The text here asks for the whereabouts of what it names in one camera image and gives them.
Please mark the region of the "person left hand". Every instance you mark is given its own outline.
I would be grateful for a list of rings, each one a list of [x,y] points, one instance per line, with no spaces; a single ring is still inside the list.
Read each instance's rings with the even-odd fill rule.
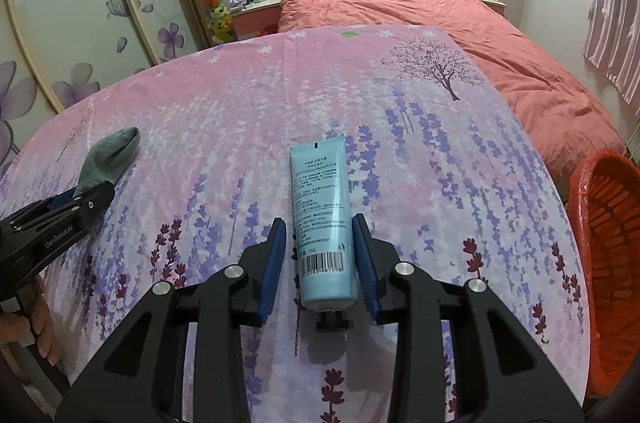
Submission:
[[[0,321],[0,341],[2,346],[18,343],[27,336],[35,336],[39,354],[46,358],[50,365],[57,365],[62,355],[62,346],[55,336],[53,320],[46,299],[40,276],[32,281],[35,301],[27,316],[17,313],[2,313]]]

